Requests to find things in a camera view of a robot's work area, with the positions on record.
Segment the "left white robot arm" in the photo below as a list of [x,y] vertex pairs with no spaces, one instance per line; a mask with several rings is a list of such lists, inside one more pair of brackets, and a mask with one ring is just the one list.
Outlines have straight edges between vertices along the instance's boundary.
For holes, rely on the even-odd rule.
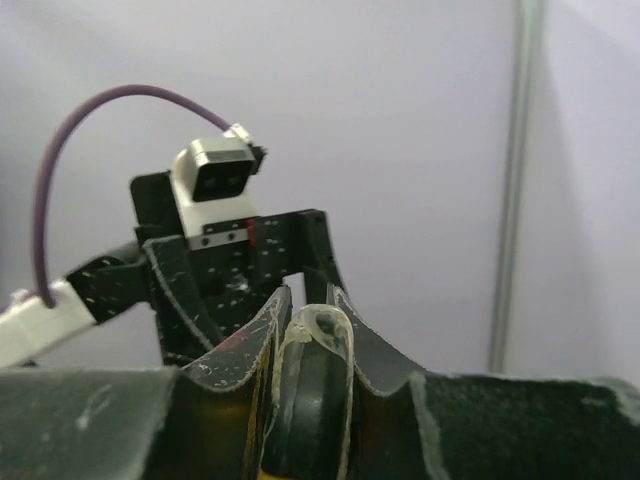
[[340,285],[326,215],[307,209],[261,216],[246,196],[236,210],[197,204],[172,172],[136,177],[134,241],[55,280],[49,296],[21,291],[1,315],[1,362],[21,365],[91,327],[145,303],[155,314],[162,359],[183,366],[252,320],[287,276],[303,274],[306,298]]

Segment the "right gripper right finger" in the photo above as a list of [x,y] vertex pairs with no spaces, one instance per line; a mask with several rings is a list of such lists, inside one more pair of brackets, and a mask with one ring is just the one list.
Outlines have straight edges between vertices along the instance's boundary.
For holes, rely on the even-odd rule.
[[327,303],[354,335],[350,479],[438,479],[439,429],[426,407],[430,373],[365,323],[348,295],[329,285]]

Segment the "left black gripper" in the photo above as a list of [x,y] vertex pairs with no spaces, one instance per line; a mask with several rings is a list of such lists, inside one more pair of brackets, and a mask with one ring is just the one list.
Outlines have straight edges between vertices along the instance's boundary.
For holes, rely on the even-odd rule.
[[258,215],[247,222],[248,240],[191,250],[168,174],[138,176],[130,192],[164,362],[190,363],[212,350],[252,320],[285,277],[298,273],[307,304],[335,306],[356,318],[324,211]]

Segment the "yellow utility knife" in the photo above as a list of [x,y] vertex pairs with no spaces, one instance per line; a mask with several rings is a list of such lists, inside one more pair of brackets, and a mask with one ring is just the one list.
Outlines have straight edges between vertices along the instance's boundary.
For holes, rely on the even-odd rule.
[[257,479],[347,477],[354,377],[346,314],[326,304],[301,308],[275,357]]

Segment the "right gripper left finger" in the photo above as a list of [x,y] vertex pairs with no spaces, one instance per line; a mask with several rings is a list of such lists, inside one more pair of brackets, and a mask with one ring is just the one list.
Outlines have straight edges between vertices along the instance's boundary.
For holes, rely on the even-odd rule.
[[292,297],[283,285],[254,318],[177,378],[146,479],[253,479],[271,370]]

